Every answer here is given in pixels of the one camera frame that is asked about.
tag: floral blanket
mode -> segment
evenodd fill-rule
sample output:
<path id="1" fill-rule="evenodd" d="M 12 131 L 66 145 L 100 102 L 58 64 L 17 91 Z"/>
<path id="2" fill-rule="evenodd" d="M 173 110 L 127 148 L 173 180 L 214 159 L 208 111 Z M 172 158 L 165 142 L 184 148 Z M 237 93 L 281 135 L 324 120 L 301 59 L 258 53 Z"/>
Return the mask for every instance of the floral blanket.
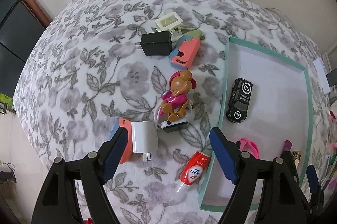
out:
<path id="1" fill-rule="evenodd" d="M 258 43 L 308 68 L 314 101 L 310 164 L 318 173 L 331 141 L 329 102 L 313 60 L 317 45 L 277 15 L 245 0 L 72 0 L 52 21 L 22 71 L 14 105 L 42 162 L 57 156 L 83 158 L 109 138 L 116 116 L 153 120 L 174 70 L 167 57 L 147 57 L 135 43 L 155 31 L 154 20 L 175 11 L 183 32 L 201 29 L 205 39 L 191 69 L 195 118 L 188 129 L 159 133 L 159 150 L 144 163 L 134 154 L 119 165 L 105 189 L 121 223 L 217 223 L 219 213 L 201 211 L 198 186 L 185 197 L 174 188 L 197 151 L 209 151 L 208 132 L 217 125 L 229 36 Z M 86 201 L 76 184 L 83 212 Z M 303 190 L 308 193 L 307 180 Z M 254 212 L 247 222 L 252 223 Z"/>

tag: teal box rim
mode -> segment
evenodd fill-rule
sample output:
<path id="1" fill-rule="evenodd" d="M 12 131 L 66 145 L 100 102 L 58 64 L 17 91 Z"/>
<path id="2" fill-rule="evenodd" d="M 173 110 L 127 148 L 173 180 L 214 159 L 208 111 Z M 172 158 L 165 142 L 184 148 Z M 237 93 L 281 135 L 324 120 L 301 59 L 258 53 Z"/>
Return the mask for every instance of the teal box rim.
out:
<path id="1" fill-rule="evenodd" d="M 304 176 L 305 176 L 305 171 L 304 168 L 306 168 L 308 166 L 308 162 L 309 162 L 309 157 L 310 157 L 310 150 L 311 150 L 311 141 L 312 141 L 312 126 L 313 126 L 313 120 L 312 120 L 312 115 L 313 115 L 313 105 L 312 105 L 312 94 L 311 94 L 311 85 L 310 85 L 310 78 L 309 78 L 309 73 L 308 70 L 302 66 L 301 64 L 297 63 L 296 61 L 280 54 L 277 53 L 269 48 L 266 48 L 262 45 L 259 44 L 255 44 L 255 43 L 251 43 L 248 42 L 246 40 L 243 39 L 239 39 L 239 38 L 234 38 L 234 37 L 230 37 L 229 41 L 226 43 L 225 46 L 225 74 L 224 74 L 224 81 L 223 81 L 223 90 L 222 90 L 222 101 L 223 103 L 221 104 L 221 108 L 220 108 L 220 115 L 219 115 L 219 120 L 218 120 L 218 127 L 222 128 L 222 122 L 223 122 L 223 118 L 225 115 L 225 101 L 226 101 L 226 93 L 227 93 L 227 75 L 228 75 L 228 54 L 229 54 L 229 44 L 230 43 L 234 43 L 234 44 L 238 44 L 247 48 L 251 48 L 253 50 L 259 51 L 261 53 L 264 53 L 266 55 L 272 56 L 272 57 L 276 57 L 277 59 L 297 68 L 298 70 L 304 71 L 304 77 L 305 77 L 305 81 L 306 81 L 306 85 L 307 85 L 307 94 L 308 94 L 308 115 L 309 115 L 309 124 L 308 124 L 308 140 L 307 140 L 307 148 L 305 151 L 305 157 L 304 157 L 304 164 L 303 164 L 303 168 L 302 168 L 302 172 L 301 172 L 301 176 L 300 176 L 300 183 L 299 186 L 301 187 L 303 180 L 304 180 Z M 217 213 L 222 213 L 226 206 L 215 206 L 215 205 L 206 205 L 203 204 L 203 198 L 205 196 L 206 193 L 206 189 L 207 189 L 207 185 L 208 185 L 208 181 L 211 177 L 211 173 L 212 173 L 212 169 L 213 169 L 213 165 L 214 165 L 214 161 L 215 161 L 215 154 L 212 152 L 212 156 L 211 156 L 211 161 L 210 164 L 208 166 L 207 169 L 207 173 L 205 176 L 205 179 L 202 183 L 201 186 L 201 190 L 198 196 L 198 203 L 200 206 L 201 210 L 204 211 L 209 211 L 209 212 L 217 212 Z M 252 204 L 250 206 L 250 210 L 257 210 L 258 209 L 258 203 L 256 204 Z"/>

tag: gray panel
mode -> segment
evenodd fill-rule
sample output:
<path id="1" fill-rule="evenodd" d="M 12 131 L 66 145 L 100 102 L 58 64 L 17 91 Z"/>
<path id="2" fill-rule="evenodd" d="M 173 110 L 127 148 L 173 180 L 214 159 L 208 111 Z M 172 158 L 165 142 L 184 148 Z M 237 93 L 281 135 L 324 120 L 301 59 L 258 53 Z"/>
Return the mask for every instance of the gray panel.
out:
<path id="1" fill-rule="evenodd" d="M 0 23 L 17 0 L 0 0 Z"/>
<path id="2" fill-rule="evenodd" d="M 25 63 L 0 45 L 0 93 L 13 97 Z"/>
<path id="3" fill-rule="evenodd" d="M 19 3 L 0 29 L 0 42 L 26 61 L 43 32 L 42 25 Z"/>

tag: gold lighter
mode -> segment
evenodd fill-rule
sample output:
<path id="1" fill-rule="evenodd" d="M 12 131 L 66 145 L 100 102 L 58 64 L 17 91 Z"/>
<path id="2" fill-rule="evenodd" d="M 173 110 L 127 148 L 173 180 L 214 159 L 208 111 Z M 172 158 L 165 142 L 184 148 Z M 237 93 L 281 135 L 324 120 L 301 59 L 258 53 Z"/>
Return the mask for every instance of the gold lighter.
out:
<path id="1" fill-rule="evenodd" d="M 293 160 L 294 160 L 295 166 L 297 168 L 297 166 L 300 162 L 300 158 L 301 158 L 302 153 L 301 153 L 301 151 L 293 151 L 292 155 L 293 155 Z"/>

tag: pink ring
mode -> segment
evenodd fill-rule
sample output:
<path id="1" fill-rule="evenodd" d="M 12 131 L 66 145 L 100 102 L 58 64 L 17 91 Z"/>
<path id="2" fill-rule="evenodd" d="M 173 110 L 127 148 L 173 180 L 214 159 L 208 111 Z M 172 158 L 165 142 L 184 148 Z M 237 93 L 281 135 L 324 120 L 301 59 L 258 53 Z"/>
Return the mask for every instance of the pink ring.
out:
<path id="1" fill-rule="evenodd" d="M 247 149 L 244 149 L 245 146 L 247 146 L 247 148 L 249 149 L 248 152 L 250 152 L 252 154 L 252 156 L 255 157 L 256 159 L 259 158 L 260 152 L 259 152 L 258 146 L 256 145 L 255 142 L 253 142 L 253 141 L 251 141 L 251 140 L 249 140 L 248 138 L 245 138 L 245 137 L 241 138 L 239 141 L 240 141 L 240 151 L 241 152 L 244 151 L 244 150 L 247 151 Z"/>

